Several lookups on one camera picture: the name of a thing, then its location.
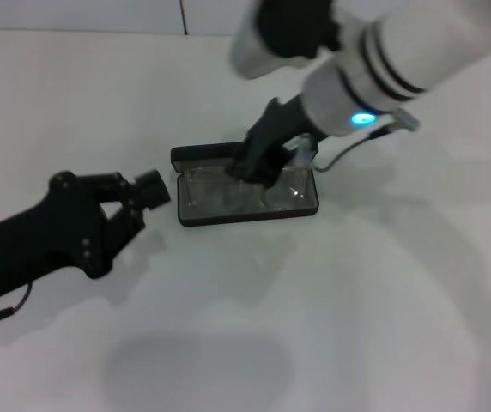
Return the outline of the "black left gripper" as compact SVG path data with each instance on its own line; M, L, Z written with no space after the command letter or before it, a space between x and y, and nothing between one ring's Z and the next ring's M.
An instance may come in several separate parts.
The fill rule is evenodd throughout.
M143 211L170 201L157 170L132 182L119 172L58 173L39 203L0 221L0 297L66 267L105 276L110 258L145 228ZM116 202L122 205L112 215L101 212L100 203Z

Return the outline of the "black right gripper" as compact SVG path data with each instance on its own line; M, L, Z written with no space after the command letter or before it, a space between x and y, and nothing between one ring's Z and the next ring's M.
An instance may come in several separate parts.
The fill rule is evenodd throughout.
M327 137L307 116L300 96L286 103L274 98L248 130L245 148L238 148L233 153L227 174L249 176L250 183L273 187L291 160L291 153L282 149L283 146L302 135L313 136L318 141ZM254 163L251 160L254 154L264 156Z

